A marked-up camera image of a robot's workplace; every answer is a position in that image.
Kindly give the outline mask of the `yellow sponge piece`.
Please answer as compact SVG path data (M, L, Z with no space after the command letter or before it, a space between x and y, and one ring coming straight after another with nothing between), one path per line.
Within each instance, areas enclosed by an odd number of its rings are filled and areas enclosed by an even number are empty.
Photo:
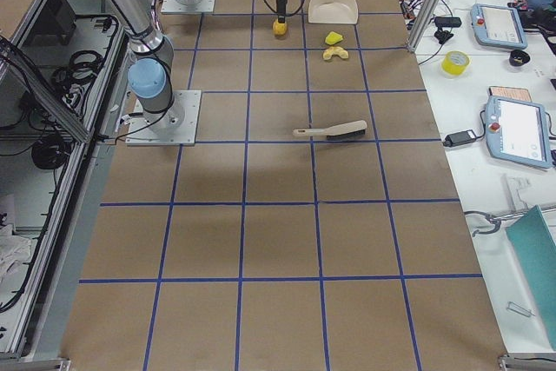
M328 46L334 46L343 40L343 35L335 31L330 31L325 37L325 44Z

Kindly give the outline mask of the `black power adapter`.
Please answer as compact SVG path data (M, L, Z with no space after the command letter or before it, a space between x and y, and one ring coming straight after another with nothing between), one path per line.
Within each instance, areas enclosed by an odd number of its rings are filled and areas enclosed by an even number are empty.
M454 148L463 145L468 145L478 139L477 135L472 129L462 130L459 132L448 134L442 144L446 148Z

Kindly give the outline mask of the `teal board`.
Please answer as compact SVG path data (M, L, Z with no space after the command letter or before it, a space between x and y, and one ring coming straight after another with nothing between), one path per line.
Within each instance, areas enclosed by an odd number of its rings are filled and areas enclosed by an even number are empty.
M555 349L555 241L539 206L506 228L521 270Z

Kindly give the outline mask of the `beige hand brush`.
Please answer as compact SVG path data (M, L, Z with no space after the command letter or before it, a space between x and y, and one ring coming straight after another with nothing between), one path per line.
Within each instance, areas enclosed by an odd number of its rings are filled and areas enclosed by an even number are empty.
M342 123L326 128L294 129L294 137L325 137L329 141L355 138L364 136L367 130L367 122L364 120Z

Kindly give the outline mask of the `blue teach pendant near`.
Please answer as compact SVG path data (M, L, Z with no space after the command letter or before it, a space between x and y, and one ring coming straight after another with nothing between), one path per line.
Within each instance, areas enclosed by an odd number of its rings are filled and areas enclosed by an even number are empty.
M493 158L537 169L553 166L545 108L490 96L485 107L486 146Z

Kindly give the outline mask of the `wooden phone-sized board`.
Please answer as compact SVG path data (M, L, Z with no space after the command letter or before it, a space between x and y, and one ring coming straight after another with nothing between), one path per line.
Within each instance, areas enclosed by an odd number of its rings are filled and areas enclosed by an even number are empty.
M532 101L530 92L526 88L490 86L488 91L491 96L505 97L523 102Z

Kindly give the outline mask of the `blue teach pendant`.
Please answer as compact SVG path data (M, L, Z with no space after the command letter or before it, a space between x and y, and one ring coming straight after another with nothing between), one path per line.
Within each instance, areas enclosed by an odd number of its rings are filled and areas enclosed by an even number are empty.
M516 9L476 3L470 9L470 17L480 45L510 50L524 50L528 46Z
M537 169L553 166L545 108L490 96L485 107L486 146L493 158Z

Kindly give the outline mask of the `yellow toy potato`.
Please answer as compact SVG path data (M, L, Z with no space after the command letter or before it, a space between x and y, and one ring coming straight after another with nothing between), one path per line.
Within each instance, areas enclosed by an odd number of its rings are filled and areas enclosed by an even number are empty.
M284 36L288 32L288 25L280 23L278 19L275 19L272 24L272 31L274 36Z

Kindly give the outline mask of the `yellow tape roll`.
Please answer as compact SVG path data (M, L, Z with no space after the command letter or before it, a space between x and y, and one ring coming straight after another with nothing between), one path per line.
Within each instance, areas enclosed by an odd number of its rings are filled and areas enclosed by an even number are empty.
M461 76L470 64L469 56L458 50L448 51L441 63L442 70L450 76Z

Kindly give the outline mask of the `blue teach pendant far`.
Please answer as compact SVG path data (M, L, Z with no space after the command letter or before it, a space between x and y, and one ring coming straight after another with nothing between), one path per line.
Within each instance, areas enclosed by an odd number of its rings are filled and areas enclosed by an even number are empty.
M510 50L524 50L528 46L516 9L476 3L470 9L470 17L480 45Z

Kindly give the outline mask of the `toy croissant bread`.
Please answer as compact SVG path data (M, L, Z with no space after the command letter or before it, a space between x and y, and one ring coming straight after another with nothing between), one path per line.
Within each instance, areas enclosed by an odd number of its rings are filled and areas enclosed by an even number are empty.
M330 46L327 49L325 49L322 53L322 58L325 61L330 61L333 57L339 57L342 60L348 60L349 59L349 53L347 50L343 49L341 46Z

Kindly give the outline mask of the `beige plastic dustpan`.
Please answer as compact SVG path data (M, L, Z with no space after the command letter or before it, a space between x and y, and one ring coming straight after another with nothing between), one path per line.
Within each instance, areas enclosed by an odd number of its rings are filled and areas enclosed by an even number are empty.
M310 0L308 22L355 25L359 19L356 0Z

